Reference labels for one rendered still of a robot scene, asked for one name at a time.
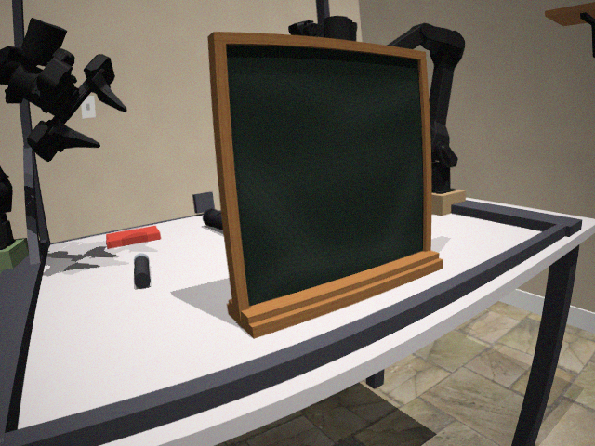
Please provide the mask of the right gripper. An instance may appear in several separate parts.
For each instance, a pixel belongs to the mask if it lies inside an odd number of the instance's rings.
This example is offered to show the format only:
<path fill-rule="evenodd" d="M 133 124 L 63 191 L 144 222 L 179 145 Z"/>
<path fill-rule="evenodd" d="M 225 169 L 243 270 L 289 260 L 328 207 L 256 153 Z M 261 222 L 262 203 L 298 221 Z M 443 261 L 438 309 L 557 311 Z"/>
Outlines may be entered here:
<path fill-rule="evenodd" d="M 116 110 L 121 112 L 127 111 L 126 106 L 109 88 L 115 77 L 111 58 L 103 54 L 98 54 L 86 65 L 84 72 L 86 80 L 79 88 L 75 87 L 73 83 L 68 82 L 59 92 L 56 97 L 58 100 L 57 109 L 46 105 L 33 92 L 37 87 L 37 78 L 31 86 L 31 103 L 41 108 L 43 112 L 49 112 L 54 115 L 52 120 L 48 120 L 47 122 L 40 121 L 27 137 L 28 144 L 34 152 L 47 162 L 51 161 L 58 151 L 62 152 L 64 149 L 100 147 L 100 144 L 93 138 L 83 135 L 65 125 L 91 92 L 97 94 L 99 101 Z"/>

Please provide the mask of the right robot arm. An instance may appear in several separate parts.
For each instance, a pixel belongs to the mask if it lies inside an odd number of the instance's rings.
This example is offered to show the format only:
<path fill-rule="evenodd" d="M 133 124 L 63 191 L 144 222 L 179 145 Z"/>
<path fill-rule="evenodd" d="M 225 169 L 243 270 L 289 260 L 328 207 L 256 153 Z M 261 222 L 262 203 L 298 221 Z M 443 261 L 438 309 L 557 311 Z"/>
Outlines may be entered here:
<path fill-rule="evenodd" d="M 77 82 L 72 75 L 74 55 L 61 48 L 66 33 L 59 26 L 31 18 L 21 48 L 0 49 L 0 85 L 8 85 L 6 103 L 30 101 L 30 89 L 37 78 L 33 92 L 46 105 L 58 108 L 57 95 L 68 82 Z M 0 250 L 15 242 L 6 214 L 11 212 L 13 194 L 8 178 L 0 166 Z"/>

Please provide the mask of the red flat rectangular block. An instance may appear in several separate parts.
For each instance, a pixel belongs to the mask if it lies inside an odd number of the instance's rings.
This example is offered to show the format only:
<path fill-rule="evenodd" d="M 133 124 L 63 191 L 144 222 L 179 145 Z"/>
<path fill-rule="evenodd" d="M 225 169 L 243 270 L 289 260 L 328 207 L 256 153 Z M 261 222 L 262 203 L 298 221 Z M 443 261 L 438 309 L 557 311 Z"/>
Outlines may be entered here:
<path fill-rule="evenodd" d="M 106 234 L 106 243 L 108 249 L 160 239 L 161 234 L 156 226 Z"/>

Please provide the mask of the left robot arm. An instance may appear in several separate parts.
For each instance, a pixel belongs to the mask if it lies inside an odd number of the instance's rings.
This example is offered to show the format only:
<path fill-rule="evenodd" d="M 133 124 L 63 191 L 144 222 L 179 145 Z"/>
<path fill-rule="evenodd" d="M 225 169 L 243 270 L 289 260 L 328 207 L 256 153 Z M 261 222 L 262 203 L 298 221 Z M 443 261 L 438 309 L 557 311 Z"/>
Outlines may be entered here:
<path fill-rule="evenodd" d="M 352 22 L 348 17 L 331 16 L 324 19 L 324 28 L 321 24 L 313 23 L 313 20 L 305 20 L 290 25 L 288 31 L 291 35 L 315 35 L 316 37 L 324 32 L 325 38 L 356 41 L 357 23 Z M 446 128 L 446 118 L 454 69 L 462 59 L 465 40 L 457 31 L 421 23 L 413 26 L 387 46 L 414 49 L 420 44 L 430 51 L 434 64 L 429 98 L 431 193 L 443 194 L 456 190 L 450 189 L 449 173 L 450 167 L 456 167 L 458 158 L 449 147 L 450 137 Z"/>

